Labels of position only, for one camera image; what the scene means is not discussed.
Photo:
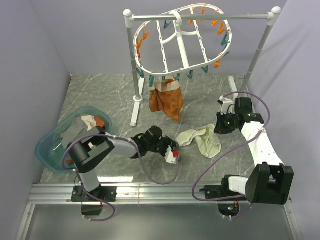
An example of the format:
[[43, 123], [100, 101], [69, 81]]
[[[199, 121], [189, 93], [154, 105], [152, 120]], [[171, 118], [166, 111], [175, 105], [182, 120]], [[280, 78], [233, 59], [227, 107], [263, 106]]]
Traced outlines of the white oval clip hanger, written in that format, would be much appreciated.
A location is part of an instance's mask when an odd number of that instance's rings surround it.
[[[202, 3], [180, 7], [175, 10], [171, 10], [156, 16], [131, 15], [125, 21], [126, 26], [132, 26], [134, 21], [144, 20], [144, 23], [140, 25], [135, 34], [128, 35], [130, 44], [131, 63], [134, 67], [133, 70], [136, 71], [136, 74], [140, 76], [140, 78], [142, 79], [145, 77], [145, 74], [148, 74], [149, 82], [152, 83], [156, 76], [165, 79], [166, 76], [172, 75], [174, 79], [178, 81], [180, 79], [180, 73], [182, 72], [188, 72], [187, 76], [189, 79], [191, 79], [193, 77], [194, 69], [202, 68], [202, 70], [205, 73], [207, 73], [209, 66], [212, 64], [214, 65], [214, 68], [217, 69], [221, 65], [221, 59], [230, 53], [229, 49], [233, 39], [232, 29], [227, 18], [223, 17], [224, 15], [224, 12], [220, 8], [211, 4]], [[224, 37], [221, 42], [221, 46], [223, 46], [224, 49], [214, 59], [209, 59], [207, 57], [206, 49], [203, 44], [203, 38], [201, 36], [200, 29], [197, 23], [203, 20], [211, 20], [211, 25], [213, 27], [220, 23], [220, 26], [217, 30], [217, 34], [224, 34]], [[151, 22], [156, 22], [157, 25], [158, 40], [160, 42], [162, 62], [164, 64], [163, 73], [157, 73], [148, 70], [141, 63], [140, 48], [143, 42], [150, 35], [150, 32], [146, 31], [145, 27]], [[197, 37], [203, 55], [202, 63], [190, 65], [183, 39], [184, 36]], [[177, 40], [183, 67], [177, 70], [170, 71], [165, 53], [165, 45], [170, 43], [174, 39]]]

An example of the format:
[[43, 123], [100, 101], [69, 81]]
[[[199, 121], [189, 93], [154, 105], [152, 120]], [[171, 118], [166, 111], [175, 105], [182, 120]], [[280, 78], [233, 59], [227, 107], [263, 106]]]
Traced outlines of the orange cloth in basket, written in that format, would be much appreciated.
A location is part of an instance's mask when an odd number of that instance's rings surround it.
[[[99, 117], [97, 117], [97, 116], [94, 116], [94, 117], [95, 117], [95, 120], [96, 120], [97, 127], [101, 127], [103, 129], [105, 129], [105, 122], [102, 119], [100, 119]], [[88, 132], [89, 131], [87, 131], [86, 133], [81, 134], [78, 138], [88, 135]]]

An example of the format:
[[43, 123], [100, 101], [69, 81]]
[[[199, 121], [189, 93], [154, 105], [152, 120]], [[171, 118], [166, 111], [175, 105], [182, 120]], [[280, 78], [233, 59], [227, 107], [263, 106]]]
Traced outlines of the aluminium mounting rail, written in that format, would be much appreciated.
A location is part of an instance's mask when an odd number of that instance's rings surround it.
[[221, 216], [218, 204], [191, 196], [189, 182], [117, 183], [115, 216], [81, 217], [72, 184], [35, 184], [17, 233], [19, 240], [301, 240], [293, 205], [240, 202], [241, 216]]

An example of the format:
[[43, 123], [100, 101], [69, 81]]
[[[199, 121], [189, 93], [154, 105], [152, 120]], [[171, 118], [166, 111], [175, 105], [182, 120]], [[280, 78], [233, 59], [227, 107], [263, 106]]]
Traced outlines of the grey cloth in basket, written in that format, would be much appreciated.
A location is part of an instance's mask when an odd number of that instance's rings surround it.
[[87, 124], [83, 121], [85, 115], [80, 115], [74, 118], [71, 125], [60, 135], [61, 144], [66, 149], [68, 145], [76, 140], [81, 134], [88, 131]]

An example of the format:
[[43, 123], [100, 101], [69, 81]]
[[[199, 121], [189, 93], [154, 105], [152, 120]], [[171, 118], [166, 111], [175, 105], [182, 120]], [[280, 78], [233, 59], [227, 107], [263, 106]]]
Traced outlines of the white drying rack stand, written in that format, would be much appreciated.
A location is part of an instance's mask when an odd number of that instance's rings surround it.
[[[266, 20], [266, 28], [264, 30], [264, 33], [262, 35], [262, 38], [260, 40], [259, 46], [254, 54], [253, 60], [250, 64], [249, 70], [247, 74], [245, 75], [245, 80], [247, 81], [253, 72], [253, 69], [257, 63], [257, 60], [259, 58], [260, 52], [265, 45], [265, 42], [267, 40], [267, 37], [269, 36], [273, 26], [277, 22], [280, 13], [281, 8], [279, 6], [275, 6], [272, 8], [272, 10], [268, 13], [261, 13], [261, 14], [225, 14], [224, 18], [227, 18], [228, 22], [230, 20]], [[134, 35], [140, 25], [142, 25], [145, 21], [144, 20], [138, 20], [134, 21], [132, 26], [126, 26], [126, 20], [128, 17], [134, 15], [131, 10], [126, 9], [123, 12], [124, 21], [125, 21], [125, 27], [127, 30], [127, 36], [129, 34]], [[159, 16], [159, 15], [134, 15], [134, 16]], [[207, 57], [212, 60], [218, 56], [219, 53], [221, 53], [224, 49], [223, 46], [221, 46], [222, 40], [224, 38], [224, 34], [218, 35], [217, 31], [221, 25], [220, 22], [217, 23], [217, 25], [212, 26], [212, 21], [205, 19], [203, 21], [197, 22], [199, 26], [199, 31], [202, 36], [202, 42], [206, 49], [206, 55]], [[153, 71], [156, 73], [163, 73], [165, 70], [165, 66], [163, 63], [163, 57], [161, 52], [161, 45], [159, 41], [159, 34], [157, 31], [157, 23], [155, 21], [150, 22], [145, 27], [146, 32], [150, 32], [147, 39], [142, 43], [140, 48], [140, 54], [141, 58], [140, 61], [147, 70]], [[201, 47], [199, 44], [199, 40], [196, 36], [184, 36], [183, 37], [187, 57], [189, 64], [197, 65], [204, 62], [204, 57], [201, 51]], [[132, 127], [136, 126], [138, 123], [138, 117], [139, 117], [139, 111], [140, 106], [143, 102], [143, 90], [144, 85], [147, 83], [149, 86], [152, 86], [154, 81], [158, 80], [159, 78], [162, 78], [160, 76], [156, 76], [153, 80], [153, 82], [150, 82], [150, 76], [148, 74], [144, 75], [144, 78], [140, 78], [139, 75], [137, 75], [136, 71], [134, 71], [134, 67], [132, 64], [132, 58], [131, 58], [131, 51], [130, 51], [130, 42], [128, 38], [128, 44], [129, 44], [129, 52], [130, 52], [130, 63], [131, 63], [131, 70], [132, 70], [132, 77], [133, 77], [133, 83], [134, 83], [134, 105], [133, 105], [133, 112], [132, 117], [130, 120], [130, 125]], [[178, 42], [176, 39], [173, 39], [171, 42], [164, 45], [165, 48], [165, 54], [167, 58], [167, 65], [168, 69], [170, 71], [178, 70], [183, 67], [182, 58], [180, 55]], [[180, 73], [179, 79], [181, 78], [181, 75], [185, 74], [188, 77], [188, 72], [182, 72]], [[165, 79], [162, 78], [162, 83], [164, 84], [168, 78], [174, 79], [172, 75], [168, 75], [165, 77]]]

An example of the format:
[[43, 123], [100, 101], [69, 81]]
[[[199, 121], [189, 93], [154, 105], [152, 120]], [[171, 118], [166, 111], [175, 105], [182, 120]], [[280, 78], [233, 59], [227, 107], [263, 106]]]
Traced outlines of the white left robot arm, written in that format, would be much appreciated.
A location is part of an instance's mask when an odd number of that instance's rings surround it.
[[87, 135], [70, 142], [64, 157], [69, 155], [75, 164], [75, 170], [82, 184], [80, 195], [83, 201], [99, 200], [114, 202], [116, 191], [105, 189], [98, 180], [96, 168], [109, 155], [125, 156], [141, 160], [147, 153], [162, 156], [169, 164], [177, 165], [179, 159], [178, 143], [158, 126], [150, 127], [146, 132], [125, 138], [111, 135], [102, 127], [92, 128]]

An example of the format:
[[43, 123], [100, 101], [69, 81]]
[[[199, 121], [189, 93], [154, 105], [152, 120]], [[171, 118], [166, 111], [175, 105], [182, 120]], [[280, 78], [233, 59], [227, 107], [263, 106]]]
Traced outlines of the cream cloth in basket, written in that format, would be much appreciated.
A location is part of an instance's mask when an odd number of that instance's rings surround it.
[[87, 126], [87, 131], [90, 131], [92, 128], [97, 126], [96, 119], [92, 115], [84, 115], [84, 116], [81, 117], [81, 120]]

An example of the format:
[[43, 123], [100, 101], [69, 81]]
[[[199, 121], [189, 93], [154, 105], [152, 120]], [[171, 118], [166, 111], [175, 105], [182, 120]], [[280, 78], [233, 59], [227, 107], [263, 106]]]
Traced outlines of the orange hanging underwear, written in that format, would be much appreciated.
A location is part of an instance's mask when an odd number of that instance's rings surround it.
[[151, 112], [164, 112], [170, 119], [180, 121], [180, 112], [184, 106], [184, 99], [179, 81], [167, 79], [162, 83], [162, 78], [155, 80], [148, 87], [149, 109]]

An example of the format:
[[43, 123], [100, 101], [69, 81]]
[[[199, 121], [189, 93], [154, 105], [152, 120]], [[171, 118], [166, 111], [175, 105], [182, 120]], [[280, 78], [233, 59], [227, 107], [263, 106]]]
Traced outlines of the teal plastic basket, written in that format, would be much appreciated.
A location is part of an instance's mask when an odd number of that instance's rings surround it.
[[67, 171], [62, 167], [62, 157], [67, 148], [62, 146], [61, 134], [72, 124], [74, 118], [79, 115], [99, 117], [104, 121], [107, 132], [112, 128], [111, 119], [104, 112], [93, 106], [83, 106], [66, 117], [55, 129], [47, 133], [35, 147], [35, 155], [39, 161], [54, 173], [64, 173]]

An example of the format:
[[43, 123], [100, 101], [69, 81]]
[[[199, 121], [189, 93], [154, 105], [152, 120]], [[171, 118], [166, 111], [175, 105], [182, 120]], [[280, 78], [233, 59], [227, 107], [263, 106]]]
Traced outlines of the pale yellow underwear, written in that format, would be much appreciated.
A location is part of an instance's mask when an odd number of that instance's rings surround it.
[[190, 129], [180, 133], [175, 141], [180, 147], [189, 146], [192, 142], [196, 142], [199, 152], [208, 159], [212, 159], [221, 152], [222, 144], [214, 133], [214, 124], [208, 124], [198, 129]]

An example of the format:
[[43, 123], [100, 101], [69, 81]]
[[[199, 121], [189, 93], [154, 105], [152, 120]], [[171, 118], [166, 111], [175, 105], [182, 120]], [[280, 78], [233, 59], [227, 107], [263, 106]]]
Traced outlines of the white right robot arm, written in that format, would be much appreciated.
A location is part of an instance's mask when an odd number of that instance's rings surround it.
[[284, 165], [276, 154], [261, 114], [253, 111], [249, 97], [234, 100], [221, 96], [221, 110], [216, 114], [214, 133], [227, 135], [239, 130], [248, 142], [254, 170], [249, 177], [225, 175], [221, 185], [209, 190], [207, 199], [231, 200], [244, 196], [250, 203], [284, 205], [294, 178], [291, 166]]

